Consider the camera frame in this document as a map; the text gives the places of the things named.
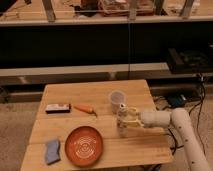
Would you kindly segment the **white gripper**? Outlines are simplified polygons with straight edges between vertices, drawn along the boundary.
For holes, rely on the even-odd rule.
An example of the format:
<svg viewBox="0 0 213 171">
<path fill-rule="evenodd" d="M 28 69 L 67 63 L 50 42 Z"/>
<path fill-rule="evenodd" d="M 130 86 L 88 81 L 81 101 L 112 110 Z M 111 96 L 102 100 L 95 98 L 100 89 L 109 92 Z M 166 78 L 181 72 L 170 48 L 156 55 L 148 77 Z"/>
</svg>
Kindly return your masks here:
<svg viewBox="0 0 213 171">
<path fill-rule="evenodd" d="M 131 116 L 138 116 L 139 118 L 139 122 L 121 122 L 121 121 L 117 121 L 117 126 L 119 128 L 125 129 L 127 127 L 144 127 L 147 128 L 148 127 L 148 113 L 147 112 L 140 112 L 139 110 L 135 107 L 128 107 L 127 108 L 127 114 L 131 115 Z"/>
</svg>

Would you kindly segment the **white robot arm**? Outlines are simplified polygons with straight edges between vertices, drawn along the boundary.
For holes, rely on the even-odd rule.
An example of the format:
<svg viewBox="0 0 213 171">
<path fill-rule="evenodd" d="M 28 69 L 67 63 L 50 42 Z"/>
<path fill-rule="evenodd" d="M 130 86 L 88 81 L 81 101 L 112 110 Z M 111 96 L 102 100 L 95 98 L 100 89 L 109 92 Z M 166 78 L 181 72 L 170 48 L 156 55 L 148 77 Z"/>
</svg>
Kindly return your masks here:
<svg viewBox="0 0 213 171">
<path fill-rule="evenodd" d="M 183 108 L 172 111 L 138 111 L 135 108 L 120 107 L 117 111 L 120 134 L 128 127 L 168 128 L 172 125 L 183 142 L 190 171 L 213 171 L 197 141 L 188 112 Z"/>
</svg>

